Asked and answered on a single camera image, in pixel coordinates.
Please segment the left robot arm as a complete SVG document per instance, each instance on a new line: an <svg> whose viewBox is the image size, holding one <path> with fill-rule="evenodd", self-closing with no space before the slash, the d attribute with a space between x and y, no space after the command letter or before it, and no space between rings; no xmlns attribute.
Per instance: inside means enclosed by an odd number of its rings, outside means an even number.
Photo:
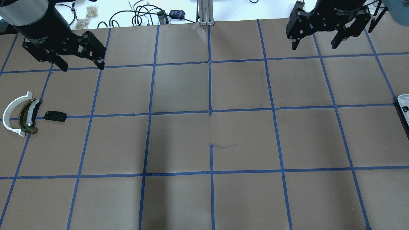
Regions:
<svg viewBox="0 0 409 230"><path fill-rule="evenodd" d="M106 48L91 32L76 35L55 8L54 0L2 0L1 17L25 37L22 47L39 62L67 71L63 55L92 61L104 70Z"/></svg>

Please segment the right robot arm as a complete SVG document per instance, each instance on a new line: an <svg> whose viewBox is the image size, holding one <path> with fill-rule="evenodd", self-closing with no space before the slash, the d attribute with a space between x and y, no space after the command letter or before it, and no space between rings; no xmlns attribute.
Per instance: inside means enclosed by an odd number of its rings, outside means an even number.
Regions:
<svg viewBox="0 0 409 230"><path fill-rule="evenodd" d="M331 41L333 49L349 37L361 35L367 25L371 33L386 12L395 22L408 26L407 0L380 0L372 14L365 0L318 0L311 12L304 10L305 2L296 1L285 31L296 50L301 39L316 32L336 31Z"/></svg>

